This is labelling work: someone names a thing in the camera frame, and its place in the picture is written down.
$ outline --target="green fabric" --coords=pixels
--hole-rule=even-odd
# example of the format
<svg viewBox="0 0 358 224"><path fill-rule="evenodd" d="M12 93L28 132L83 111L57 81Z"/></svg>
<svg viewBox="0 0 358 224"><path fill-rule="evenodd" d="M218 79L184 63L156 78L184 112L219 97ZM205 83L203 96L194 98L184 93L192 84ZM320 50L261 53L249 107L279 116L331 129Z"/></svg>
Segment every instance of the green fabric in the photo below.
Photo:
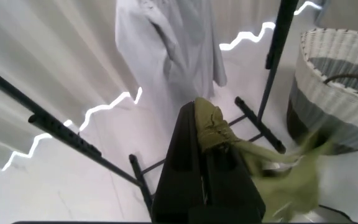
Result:
<svg viewBox="0 0 358 224"><path fill-rule="evenodd" d="M231 144L238 149L245 160L255 186L261 195L266 213L263 222L287 222L295 213L307 213L318 206L318 173L316 160L320 154L332 149L327 142L312 149L316 135L304 140L299 153L283 155L239 139L223 120L219 107L204 98L195 100L197 138L201 150L211 149L221 144ZM264 177L264 162L294 164L276 177Z"/></svg>

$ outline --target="striped basket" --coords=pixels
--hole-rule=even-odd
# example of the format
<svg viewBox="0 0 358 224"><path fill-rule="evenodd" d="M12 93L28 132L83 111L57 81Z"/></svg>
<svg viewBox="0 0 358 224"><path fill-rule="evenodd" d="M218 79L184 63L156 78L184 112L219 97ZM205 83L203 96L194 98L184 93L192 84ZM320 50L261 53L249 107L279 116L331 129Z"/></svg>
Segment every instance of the striped basket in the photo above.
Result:
<svg viewBox="0 0 358 224"><path fill-rule="evenodd" d="M358 151L358 32L315 29L301 36L287 111L292 138L316 129L332 154Z"/></svg>

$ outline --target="garment rack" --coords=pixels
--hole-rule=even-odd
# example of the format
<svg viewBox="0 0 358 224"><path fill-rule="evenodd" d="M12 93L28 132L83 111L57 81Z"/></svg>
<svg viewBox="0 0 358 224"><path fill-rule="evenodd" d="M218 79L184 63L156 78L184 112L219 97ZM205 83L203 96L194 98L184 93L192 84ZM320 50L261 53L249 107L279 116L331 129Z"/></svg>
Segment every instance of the garment rack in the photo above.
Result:
<svg viewBox="0 0 358 224"><path fill-rule="evenodd" d="M270 71L258 115L255 115L255 113L246 105L246 103L240 97L236 97L234 102L244 113L244 115L229 123L229 125L232 126L233 124L236 124L243 119L250 119L252 124L260 131L260 134L252 137L249 141L256 141L261 137L265 137L279 153L284 153L285 147L281 143L281 141L279 141L274 136L274 134L269 130L269 128L264 125L264 123L262 122L262 117L267 104L267 100L269 98L270 91L272 89L278 63L283 52L283 48L287 39L288 31L293 19L293 13L296 9L297 3L298 0L282 0L280 3L280 9L278 11L278 16L276 20L276 27L273 33L272 43L265 64L265 68ZM150 190L144 179L144 175L149 171L153 170L154 168L162 165L165 159L142 170L140 168L140 164L136 156L132 154L129 155L129 161L135 174L135 177L133 177L122 169L115 166L114 164L110 163L105 158L103 158L101 152L97 150L92 144L86 142L78 134L74 133L68 127L64 126L62 122L60 122L57 118L44 110L36 102L31 100L28 96L26 96L13 85L11 85L1 76L0 90L3 91L5 94L9 95L14 100L16 100L22 106L33 112L33 115L30 116L28 120L30 124L33 124L34 126L45 131L46 133L49 133L51 136L69 145L77 152L95 161L99 165L107 168L108 170L117 174L123 179L126 179L132 184L138 186L140 188L140 191L142 192L142 196L144 198L147 210L149 211L149 214L151 214L154 195L150 193Z"/></svg>

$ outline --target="basket rim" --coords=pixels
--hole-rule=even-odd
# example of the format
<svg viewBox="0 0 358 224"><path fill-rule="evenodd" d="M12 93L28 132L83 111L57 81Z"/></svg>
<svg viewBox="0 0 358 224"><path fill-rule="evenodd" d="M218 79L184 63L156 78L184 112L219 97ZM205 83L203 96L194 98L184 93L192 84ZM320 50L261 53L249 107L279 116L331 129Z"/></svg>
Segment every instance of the basket rim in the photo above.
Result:
<svg viewBox="0 0 358 224"><path fill-rule="evenodd" d="M305 45L306 45L306 41L305 41L305 35L309 34L310 32L322 32L322 31L326 31L326 30L330 30L330 31L335 31L335 32L349 32L349 33L353 33L353 34L358 34L358 31L356 30L349 30L349 29L330 29L330 28L315 28L313 30L308 30L304 33L301 34L301 52L302 52L302 57L303 60L306 62L306 65L309 67L309 69L312 70L313 75L315 75L316 77L319 78L319 80L322 82L324 82L328 76L323 74L318 68L315 67L315 65L313 63L310 62L310 56L308 53L305 52ZM341 83L336 83L336 82L329 82L327 85L329 85L332 88L337 88L338 90L342 90L343 92L345 92L346 94L349 95L354 95L356 97L358 97L358 90L355 90L354 88L351 87L342 87L343 85Z"/></svg>

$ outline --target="tiled floor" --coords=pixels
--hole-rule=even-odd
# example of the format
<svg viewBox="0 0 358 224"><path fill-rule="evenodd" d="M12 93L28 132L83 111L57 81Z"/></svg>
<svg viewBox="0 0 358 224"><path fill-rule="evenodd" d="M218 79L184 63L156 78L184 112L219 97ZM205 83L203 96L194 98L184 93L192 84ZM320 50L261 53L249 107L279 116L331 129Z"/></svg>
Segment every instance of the tiled floor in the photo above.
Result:
<svg viewBox="0 0 358 224"><path fill-rule="evenodd" d="M293 141L285 125L288 94L300 32L313 28L312 21L312 9L294 18L263 118L290 149ZM242 114L234 104L236 96L258 110L268 75L264 62L271 36L268 30L257 44L243 40L232 51L223 52L228 84L216 87L211 101L222 109L228 121ZM147 109L147 97L144 93L138 105L126 99L112 110L92 115L89 126L81 133L106 159L131 174L129 154L137 155L141 166L148 167L165 157L169 143L169 137ZM233 129L244 139L257 134L247 120ZM265 139L256 144L272 148ZM321 201L358 221L358 170L346 166L358 164L354 157L324 158L330 167L323 172ZM161 167L146 175L152 192L160 172ZM0 172L0 223L19 220L147 221L149 216L137 187L66 145L47 139L42 140L32 159L16 158L10 169Z"/></svg>

